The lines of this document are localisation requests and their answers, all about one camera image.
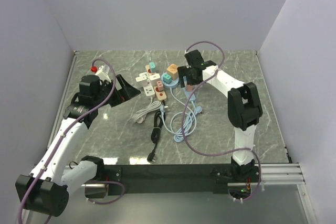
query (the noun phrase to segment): white enclosure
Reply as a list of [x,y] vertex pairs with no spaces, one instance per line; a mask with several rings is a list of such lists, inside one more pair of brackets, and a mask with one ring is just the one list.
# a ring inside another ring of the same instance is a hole
[[17,176],[45,152],[74,50],[207,39],[260,50],[290,155],[320,223],[335,223],[335,31],[336,0],[0,0],[2,222],[17,213]]
[[260,63],[283,137],[321,223],[336,222],[336,0],[287,0]]
[[46,0],[72,49],[258,50],[285,0]]

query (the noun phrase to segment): gray marble surface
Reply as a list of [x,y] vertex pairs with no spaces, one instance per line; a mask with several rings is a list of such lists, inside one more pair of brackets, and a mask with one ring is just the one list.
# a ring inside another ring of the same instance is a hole
[[[220,62],[219,51],[201,51],[205,60]],[[126,81],[135,86],[135,78],[145,72],[145,65],[155,62],[157,72],[162,73],[172,63],[185,65],[184,51],[81,51],[77,53],[75,67],[70,79],[64,107],[69,105],[82,76],[90,74],[91,61],[102,57],[108,60],[116,73],[122,74]],[[257,85],[264,110],[255,134],[255,150],[263,163],[287,163],[286,150],[280,129],[271,105],[263,74],[255,51],[227,51],[222,67],[231,76],[243,82]],[[183,109],[170,92],[166,90],[167,122]],[[180,87],[174,94],[186,101]],[[146,158],[154,145],[150,140],[153,129],[153,113],[142,124],[133,123],[131,115],[144,108],[150,100],[141,93],[139,96],[116,107],[104,106],[91,128],[78,144],[70,160],[79,161],[86,155],[112,158],[117,164],[146,164]],[[234,148],[234,129],[227,117],[227,99],[216,89],[206,84],[197,92],[196,105],[203,108],[197,115],[197,128],[188,137],[190,143],[199,151],[219,153]],[[177,119],[176,129],[180,125]],[[156,164],[204,164],[229,163],[230,155],[205,157],[192,152],[187,145],[176,143],[173,135],[163,129],[156,151]]]

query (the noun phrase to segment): metal frame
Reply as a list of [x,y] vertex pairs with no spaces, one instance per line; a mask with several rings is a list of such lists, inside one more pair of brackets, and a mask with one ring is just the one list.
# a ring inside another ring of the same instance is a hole
[[50,134],[50,138],[49,138],[49,141],[48,141],[47,148],[50,147],[51,142],[53,141],[54,136],[56,135],[56,133],[58,131],[58,129],[57,129],[58,125],[59,125],[58,119],[59,119],[59,117],[62,114],[62,109],[63,109],[63,105],[64,105],[64,101],[65,101],[65,96],[66,96],[66,93],[68,91],[68,87],[69,87],[69,83],[70,83],[70,79],[71,79],[72,73],[74,72],[75,63],[77,61],[77,55],[76,55],[76,53],[77,53],[77,51],[74,51],[74,53],[73,53],[74,57],[72,59],[72,63],[71,63],[70,70],[69,70],[69,74],[68,74],[68,77],[67,77],[67,81],[65,83],[65,87],[64,87],[63,94],[62,94],[61,102],[60,102],[58,110],[57,110],[56,119],[55,119],[54,125],[52,127],[52,131],[51,131],[51,134]]
[[[232,164],[177,165],[105,165],[108,180],[125,185],[127,194],[213,192],[228,194],[228,183],[241,182],[246,177],[257,182],[258,166],[236,174]],[[108,195],[119,195],[120,187],[109,186]]]
[[298,190],[303,205],[303,209],[305,211],[308,220],[308,224],[318,224],[316,213],[308,194],[307,186],[305,184],[298,185]]
[[[203,166],[213,167],[220,164],[206,164]],[[154,166],[174,166],[174,165],[154,165]],[[299,164],[262,164],[261,165],[261,186],[264,185],[300,185],[305,186],[304,177]],[[245,183],[228,183],[228,186],[244,186]],[[104,187],[104,184],[83,184],[82,187]]]

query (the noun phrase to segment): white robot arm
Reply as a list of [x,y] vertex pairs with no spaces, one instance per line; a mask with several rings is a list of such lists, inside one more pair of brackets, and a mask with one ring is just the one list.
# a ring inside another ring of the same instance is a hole
[[[74,95],[71,104],[66,108],[60,129],[41,161],[29,176],[20,175],[18,177],[15,187],[20,201],[22,201],[33,180],[38,177],[41,170],[44,170],[25,201],[25,209],[59,216],[64,211],[69,197],[82,184],[92,179],[105,179],[104,161],[98,157],[86,156],[72,170],[65,171],[67,162],[83,135],[90,128],[92,121],[97,117],[98,110],[92,111],[78,121],[65,136],[63,132],[80,116],[101,104],[112,89],[113,83],[107,75],[106,68],[95,71],[95,75],[90,74],[82,77],[79,83],[79,92]],[[129,85],[120,74],[116,75],[116,79],[121,89],[115,89],[104,105],[116,106],[140,94],[140,91]],[[63,141],[49,165],[45,167],[46,160],[51,157],[61,136],[64,137]]]
[[[203,80],[211,77],[218,66],[210,66],[202,71]],[[223,70],[219,70],[217,76],[207,81],[210,85],[218,89],[223,95],[228,97],[228,93],[231,89],[238,89],[244,86],[242,81],[238,81],[232,76],[225,73]],[[253,149],[254,132],[257,125],[252,124],[247,127],[246,130],[235,127],[235,149],[237,148],[250,148]],[[238,151],[233,153],[233,159],[238,165],[246,165],[253,159],[253,154],[250,151]]]
[[[212,61],[204,62],[198,50],[185,54],[187,66],[179,67],[180,84],[183,87],[183,77],[191,85],[200,84],[203,80],[215,74],[218,66]],[[228,98],[228,117],[235,127],[235,148],[253,149],[254,134],[262,108],[257,88],[253,83],[243,83],[219,69],[217,75],[207,83],[214,86]],[[250,164],[253,161],[250,151],[236,151],[233,160],[238,166]]]

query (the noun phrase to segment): purple cable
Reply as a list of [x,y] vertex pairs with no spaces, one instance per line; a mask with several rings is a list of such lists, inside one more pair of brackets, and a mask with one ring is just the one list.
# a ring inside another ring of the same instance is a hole
[[[67,127],[64,132],[63,132],[63,136],[61,136],[59,138],[59,140],[57,141],[56,145],[55,145],[55,148],[53,149],[53,151],[50,153],[50,156],[47,158],[45,164],[44,164],[44,167],[48,167],[49,163],[51,162],[52,158],[54,157],[55,153],[57,152],[57,149],[58,147],[61,145],[63,139],[64,139],[64,136],[66,136],[66,134],[71,130],[71,128],[76,124],[78,123],[80,120],[82,120],[85,116],[87,116],[88,114],[92,113],[93,111],[99,109],[100,107],[102,107],[109,99],[110,97],[112,96],[113,92],[114,92],[114,89],[116,87],[115,85],[115,82],[116,82],[116,73],[114,72],[114,69],[112,68],[112,66],[104,59],[102,58],[98,58],[98,59],[94,59],[92,61],[92,66],[94,67],[95,66],[95,62],[96,61],[103,61],[107,66],[109,66],[109,68],[111,69],[112,71],[112,74],[113,74],[113,86],[112,86],[112,89],[110,91],[110,93],[108,94],[108,96],[101,102],[99,103],[96,107],[92,108],[91,110],[87,111],[86,113],[84,113],[83,115],[81,115],[80,117],[78,117],[76,120],[73,121],[73,123],[71,123],[69,125],[69,127]],[[31,192],[31,190],[33,189],[33,187],[35,186],[35,184],[37,183],[37,181],[41,178],[42,174],[44,173],[44,169],[41,169],[40,172],[37,174],[36,178],[33,180],[33,182],[31,183],[31,185],[28,187],[27,191],[26,191],[26,194],[23,196],[23,199],[21,201],[21,204],[20,204],[20,208],[19,208],[19,213],[17,215],[17,220],[19,222],[19,224],[23,224],[22,222],[22,211],[24,209],[24,205],[27,201],[27,198]]]
[[51,215],[48,216],[48,218],[46,219],[46,221],[44,222],[44,224],[47,224],[51,219]]
[[195,153],[197,153],[197,154],[199,154],[199,155],[202,155],[202,156],[217,157],[217,156],[227,155],[227,154],[230,154],[230,153],[233,153],[233,152],[237,152],[237,151],[251,151],[251,152],[253,153],[253,155],[256,157],[256,160],[258,161],[258,167],[259,167],[259,179],[258,179],[258,183],[257,183],[256,189],[251,193],[250,196],[248,196],[247,198],[243,199],[243,201],[245,201],[245,200],[250,199],[250,198],[256,193],[256,191],[258,190],[259,185],[260,185],[260,183],[261,183],[261,163],[260,163],[260,159],[259,159],[257,153],[256,153],[254,150],[250,149],[250,148],[237,148],[237,149],[233,149],[233,150],[231,150],[231,151],[222,152],[222,153],[215,153],[215,154],[207,154],[207,153],[203,153],[203,152],[200,152],[200,151],[196,150],[195,148],[193,148],[193,147],[191,146],[191,144],[188,142],[187,137],[186,137],[185,132],[184,132],[183,122],[184,122],[185,112],[186,112],[186,110],[187,110],[187,105],[189,104],[189,100],[190,100],[190,98],[192,97],[192,95],[193,95],[193,94],[194,94],[194,93],[195,93],[195,92],[196,92],[196,91],[197,91],[203,84],[205,84],[207,81],[211,80],[212,78],[214,78],[214,77],[217,75],[217,73],[218,73],[219,69],[221,68],[221,66],[223,65],[223,63],[224,63],[224,59],[225,59],[225,54],[224,54],[224,51],[222,50],[222,48],[220,48],[220,46],[218,46],[218,45],[216,45],[215,43],[210,42],[210,41],[205,41],[205,40],[204,40],[204,41],[196,42],[196,43],[192,44],[191,46],[189,46],[189,47],[187,48],[186,51],[188,52],[190,48],[192,48],[193,46],[195,46],[195,45],[197,45],[197,44],[200,44],[200,43],[208,43],[208,44],[211,44],[211,45],[217,47],[217,48],[221,51],[221,53],[222,53],[222,55],[223,55],[223,59],[222,59],[221,62],[219,63],[219,65],[218,65],[218,69],[215,71],[215,73],[214,73],[212,76],[210,76],[208,79],[202,81],[199,85],[197,85],[196,88],[195,88],[195,89],[192,91],[192,93],[189,95],[188,100],[187,100],[187,102],[185,103],[184,110],[183,110],[183,112],[182,112],[182,119],[181,119],[182,136],[183,136],[183,139],[184,139],[185,143],[187,144],[187,146],[188,146],[193,152],[195,152]]
[[108,204],[111,204],[113,202],[116,202],[117,200],[119,200],[124,194],[125,194],[125,186],[120,183],[120,182],[117,182],[117,181],[97,181],[96,183],[100,183],[100,184],[114,184],[114,185],[118,185],[118,186],[121,186],[122,187],[122,192],[121,194],[115,198],[114,200],[111,200],[111,201],[107,201],[107,202],[97,202],[97,201],[94,201],[92,199],[88,199],[88,201],[94,203],[94,204],[97,204],[97,205],[108,205]]

